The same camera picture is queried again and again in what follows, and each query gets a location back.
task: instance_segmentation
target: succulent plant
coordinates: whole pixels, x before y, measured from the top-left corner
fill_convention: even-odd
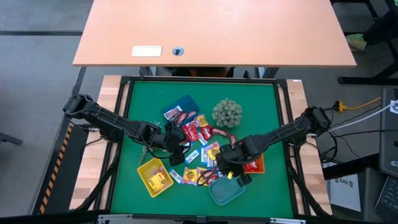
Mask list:
[[[227,126],[233,128],[239,125],[242,118],[242,106],[235,101],[225,98],[214,108],[212,117],[217,122],[217,126]]]

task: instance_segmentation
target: white cable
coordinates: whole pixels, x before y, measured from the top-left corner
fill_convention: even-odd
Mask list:
[[[344,125],[339,126],[339,127],[337,127],[337,128],[333,128],[332,130],[329,130],[328,132],[336,131],[337,129],[345,128],[345,127],[350,126],[350,125],[352,125],[352,124],[356,124],[356,123],[359,123],[359,122],[361,122],[361,121],[364,121],[364,120],[366,120],[366,119],[368,119],[368,118],[371,118],[371,117],[373,117],[374,115],[376,115],[376,114],[378,114],[378,113],[380,113],[380,112],[382,112],[382,111],[388,109],[390,106],[392,106],[392,105],[394,105],[394,104],[396,104],[396,103],[398,103],[398,100],[392,102],[390,105],[386,106],[385,108],[383,108],[383,109],[381,109],[381,110],[379,110],[379,111],[377,111],[377,112],[375,112],[375,113],[373,113],[373,114],[370,114],[369,116],[367,116],[367,117],[365,117],[365,118],[359,119],[359,120],[357,120],[357,121],[354,121],[354,122],[351,122],[351,123],[348,123],[348,124],[344,124]]]

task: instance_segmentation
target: concrete floor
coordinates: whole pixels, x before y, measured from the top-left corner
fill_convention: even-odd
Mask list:
[[[384,1],[372,3],[380,16],[387,11]],[[83,30],[91,4],[92,0],[0,0],[0,30]],[[344,31],[366,30],[373,22],[364,4],[335,4],[334,9]],[[79,40],[0,36],[0,131],[24,140],[21,146],[0,144],[0,217],[30,212],[62,107],[78,73],[72,60]],[[337,77],[371,77],[393,58],[386,44],[368,47],[354,56],[356,68],[281,68],[276,78],[303,80],[310,106],[326,108],[336,100],[348,106],[360,105],[379,97],[383,87],[343,86]],[[96,98],[104,75],[137,75],[137,71],[135,67],[88,68],[81,92]],[[334,121],[366,109],[335,114]],[[336,133],[371,129],[379,129],[378,116]],[[377,133],[350,136],[347,140],[360,156],[378,151]],[[318,145],[325,151],[332,147],[332,141],[324,135]],[[355,159],[341,141],[337,159]]]

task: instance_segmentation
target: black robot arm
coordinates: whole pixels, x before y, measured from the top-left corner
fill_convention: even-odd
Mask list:
[[[183,146],[185,133],[173,123],[166,124],[166,133],[161,128],[145,121],[130,121],[107,110],[88,95],[75,95],[63,107],[64,113],[70,118],[85,119],[99,129],[102,137],[112,142],[121,141],[126,135],[138,144],[147,148],[165,149],[170,155],[170,164],[176,166],[184,162]]]

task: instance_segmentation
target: yellow plastic basket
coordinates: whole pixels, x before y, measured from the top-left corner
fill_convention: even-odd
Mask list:
[[[162,161],[160,159],[153,158],[150,161],[146,162],[144,165],[138,167],[137,169],[139,176],[141,177],[142,181],[145,184],[149,194],[151,197],[156,197],[158,194],[162,193],[164,190],[169,188],[173,185],[173,180],[170,177],[169,173],[167,172],[166,168],[164,167]],[[156,173],[161,171],[163,173],[166,184],[162,186],[159,190],[154,190],[149,183],[149,179]]]

